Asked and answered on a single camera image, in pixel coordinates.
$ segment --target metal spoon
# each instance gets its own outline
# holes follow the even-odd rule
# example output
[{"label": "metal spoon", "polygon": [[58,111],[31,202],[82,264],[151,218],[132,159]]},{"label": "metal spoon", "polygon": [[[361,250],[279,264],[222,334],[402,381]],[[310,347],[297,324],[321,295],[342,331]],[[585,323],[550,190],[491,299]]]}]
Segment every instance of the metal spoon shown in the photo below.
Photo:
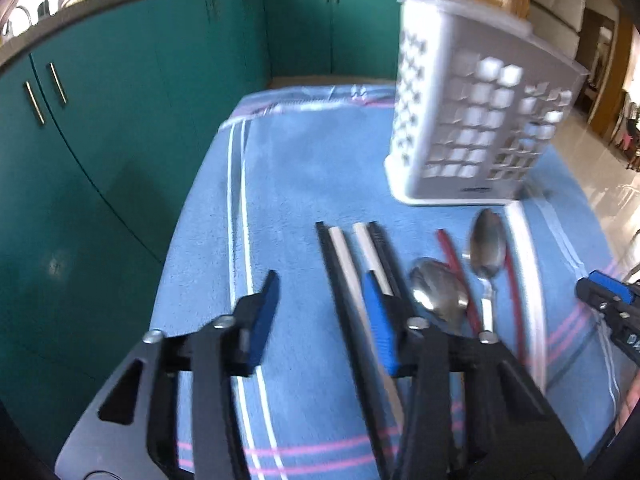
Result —
[{"label": "metal spoon", "polygon": [[484,285],[482,296],[482,329],[494,330],[495,287],[493,279],[504,266],[507,236],[502,219],[490,209],[482,209],[476,217],[469,239],[471,270]]},{"label": "metal spoon", "polygon": [[458,277],[442,262],[419,258],[409,272],[414,300],[460,333],[469,298]]}]

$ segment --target white plastic basket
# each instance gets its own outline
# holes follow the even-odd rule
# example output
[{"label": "white plastic basket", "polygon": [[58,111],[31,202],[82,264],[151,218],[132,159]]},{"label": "white plastic basket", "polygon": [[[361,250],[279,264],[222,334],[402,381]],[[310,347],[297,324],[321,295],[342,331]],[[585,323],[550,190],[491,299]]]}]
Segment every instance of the white plastic basket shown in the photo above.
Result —
[{"label": "white plastic basket", "polygon": [[505,203],[568,114],[586,70],[477,0],[401,0],[386,175],[413,205]]}]

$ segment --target red chopstick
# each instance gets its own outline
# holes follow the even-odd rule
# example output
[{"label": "red chopstick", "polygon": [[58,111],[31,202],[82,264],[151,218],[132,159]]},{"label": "red chopstick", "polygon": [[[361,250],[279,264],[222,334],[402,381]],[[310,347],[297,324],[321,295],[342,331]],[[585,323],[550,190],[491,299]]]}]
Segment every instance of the red chopstick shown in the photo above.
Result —
[{"label": "red chopstick", "polygon": [[471,295],[469,285],[466,282],[465,271],[462,268],[462,262],[460,262],[460,259],[458,258],[456,247],[453,245],[453,241],[451,240],[449,233],[444,229],[438,229],[436,231],[436,236],[438,237],[440,248],[442,248],[442,252],[447,260],[447,265],[465,287],[466,295],[469,298],[469,304],[466,307],[466,318],[469,320],[471,330],[473,330],[474,334],[478,335],[482,330],[480,317],[478,316],[478,308],[476,307],[476,302]]},{"label": "red chopstick", "polygon": [[526,336],[524,333],[524,322],[522,320],[522,302],[520,301],[520,285],[518,284],[518,276],[513,264],[513,257],[509,244],[507,244],[507,253],[504,259],[504,265],[507,267],[507,276],[509,278],[509,289],[511,293],[511,307],[513,309],[513,322],[516,330],[516,357],[521,364],[527,359]]}]

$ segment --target blue gripper pad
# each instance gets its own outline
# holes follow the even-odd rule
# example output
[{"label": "blue gripper pad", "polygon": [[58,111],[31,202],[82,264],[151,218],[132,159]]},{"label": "blue gripper pad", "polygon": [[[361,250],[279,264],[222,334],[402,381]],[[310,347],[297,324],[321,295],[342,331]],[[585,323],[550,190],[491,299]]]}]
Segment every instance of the blue gripper pad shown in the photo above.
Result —
[{"label": "blue gripper pad", "polygon": [[364,275],[362,296],[371,323],[371,333],[378,352],[378,358],[386,373],[394,377],[400,363],[396,353],[396,335],[389,323],[383,305],[383,295],[373,272]]},{"label": "blue gripper pad", "polygon": [[280,277],[272,270],[267,274],[262,290],[257,296],[261,300],[258,308],[251,339],[249,341],[248,367],[253,370],[262,361],[262,353],[267,344],[273,316],[280,299]]},{"label": "blue gripper pad", "polygon": [[626,304],[632,304],[634,300],[633,293],[628,289],[628,287],[612,278],[611,276],[607,276],[603,272],[599,270],[594,270],[589,274],[589,279],[596,283],[597,285],[603,286],[604,288],[613,292],[616,296],[619,296],[622,301]]}]

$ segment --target cabinet door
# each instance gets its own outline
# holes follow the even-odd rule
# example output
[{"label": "cabinet door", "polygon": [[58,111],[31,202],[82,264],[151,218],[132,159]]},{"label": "cabinet door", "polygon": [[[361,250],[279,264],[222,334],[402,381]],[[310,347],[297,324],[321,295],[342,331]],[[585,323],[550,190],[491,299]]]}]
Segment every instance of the cabinet door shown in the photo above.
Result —
[{"label": "cabinet door", "polygon": [[400,36],[398,0],[332,0],[333,71],[396,79]]},{"label": "cabinet door", "polygon": [[271,74],[331,73],[329,0],[264,0]]},{"label": "cabinet door", "polygon": [[249,92],[264,90],[271,79],[264,0],[242,0],[244,63]]},{"label": "cabinet door", "polygon": [[28,57],[2,74],[0,95],[0,395],[51,459],[146,331],[161,265],[74,160]]},{"label": "cabinet door", "polygon": [[172,109],[160,75],[156,47],[173,34],[172,20],[155,37],[148,4],[121,6],[63,30],[33,51],[33,62],[56,123],[87,175],[164,260],[202,149],[193,125]]},{"label": "cabinet door", "polygon": [[194,131],[197,153],[188,168],[193,180],[220,123],[244,95],[242,43],[224,38],[223,20],[242,27],[241,0],[148,0],[149,23],[158,42],[161,78],[171,106]]}]

